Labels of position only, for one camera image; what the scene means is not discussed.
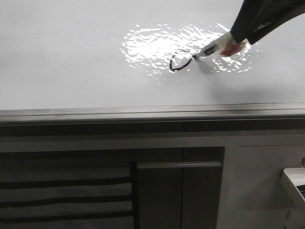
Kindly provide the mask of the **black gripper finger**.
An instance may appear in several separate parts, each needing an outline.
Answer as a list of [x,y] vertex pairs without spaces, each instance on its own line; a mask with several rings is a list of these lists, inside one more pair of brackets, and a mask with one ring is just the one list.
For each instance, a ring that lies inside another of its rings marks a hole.
[[254,44],[282,24],[304,14],[304,12],[304,0],[273,0],[254,23],[246,39],[250,44]]
[[247,35],[259,16],[270,6],[272,0],[245,0],[230,30],[236,42],[247,40]]

